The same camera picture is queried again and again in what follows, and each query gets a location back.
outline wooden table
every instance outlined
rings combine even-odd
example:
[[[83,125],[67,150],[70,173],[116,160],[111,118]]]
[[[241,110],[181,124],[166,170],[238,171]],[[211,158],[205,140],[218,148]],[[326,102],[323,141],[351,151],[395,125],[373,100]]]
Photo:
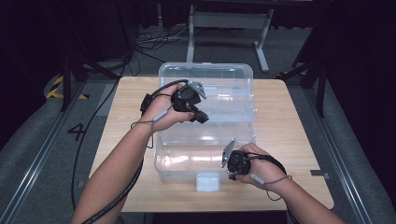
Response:
[[[140,118],[140,104],[146,93],[159,87],[157,77],[123,77],[112,103],[97,150],[91,175],[114,146]],[[332,196],[319,170],[285,83],[281,80],[253,80],[258,109],[253,129],[256,144],[285,166],[289,175],[311,195],[333,207]],[[219,192],[197,192],[195,184],[165,184],[154,168],[154,150],[147,149],[142,173],[129,193],[123,212],[208,212],[286,210],[282,200],[271,201],[265,191],[239,182],[221,183]]]

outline desk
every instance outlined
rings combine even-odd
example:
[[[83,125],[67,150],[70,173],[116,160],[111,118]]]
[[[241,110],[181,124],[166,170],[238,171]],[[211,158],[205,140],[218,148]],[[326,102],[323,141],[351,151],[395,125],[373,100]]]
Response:
[[[123,77],[93,161],[91,174],[140,118],[146,93],[158,88],[157,77]],[[312,176],[318,162],[309,145],[286,85],[281,80],[253,80],[258,109],[253,129],[256,143],[281,161],[293,179],[311,195],[333,207],[323,176]],[[282,200],[272,202],[263,190],[239,182],[222,183],[220,192],[197,192],[195,184],[165,184],[154,168],[154,151],[147,149],[139,180],[129,193],[123,212],[208,212],[286,210]]]

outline forearm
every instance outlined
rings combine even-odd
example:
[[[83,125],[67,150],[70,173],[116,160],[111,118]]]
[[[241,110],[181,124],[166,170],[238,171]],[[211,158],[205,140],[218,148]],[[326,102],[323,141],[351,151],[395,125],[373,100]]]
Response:
[[[131,182],[146,151],[151,136],[151,124],[136,124],[92,175],[82,192],[73,218],[81,223],[112,202]],[[98,223],[115,220],[124,201]]]
[[[300,223],[344,223],[336,214],[291,179],[278,183],[279,195]]]

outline transparent plastic storage box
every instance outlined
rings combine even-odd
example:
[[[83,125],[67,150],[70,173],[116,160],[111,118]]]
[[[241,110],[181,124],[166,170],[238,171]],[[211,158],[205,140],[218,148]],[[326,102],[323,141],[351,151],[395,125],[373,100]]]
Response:
[[[161,180],[194,183],[203,177],[205,183],[217,176],[219,182],[228,181],[227,168],[220,167],[222,150],[233,138],[235,149],[255,142],[252,121],[257,110],[251,68],[229,63],[165,63],[159,74],[160,86],[179,79],[202,82],[206,99],[201,98],[196,106],[209,116],[204,124],[186,121],[158,132],[154,164]]]

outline hand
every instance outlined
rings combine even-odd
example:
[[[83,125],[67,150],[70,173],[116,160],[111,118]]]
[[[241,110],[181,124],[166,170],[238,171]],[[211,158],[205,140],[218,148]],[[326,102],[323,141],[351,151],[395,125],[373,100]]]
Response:
[[[239,149],[245,153],[256,153],[260,155],[269,155],[268,152],[265,150],[259,148],[256,146],[254,143],[249,143],[244,146],[241,146]],[[251,160],[250,161],[250,174],[254,174],[260,179],[262,179],[264,182],[272,182],[275,180],[278,180],[282,177],[285,176],[285,174],[274,164],[272,164],[270,161],[266,160]],[[256,186],[259,189],[267,189],[270,191],[273,191],[277,193],[278,186],[282,184],[282,181],[274,183],[274,184],[269,184],[266,185],[265,187],[261,184],[259,184],[257,181],[252,179],[250,175],[237,175],[236,179],[241,181],[242,183],[246,184],[251,184]]]
[[[183,87],[181,84],[176,84],[161,91],[159,95],[154,98],[148,110],[139,121],[153,120],[153,118],[167,110],[165,116],[153,123],[153,131],[158,132],[170,128],[175,123],[192,119],[194,116],[193,113],[176,112],[172,107],[171,95],[181,87]]]

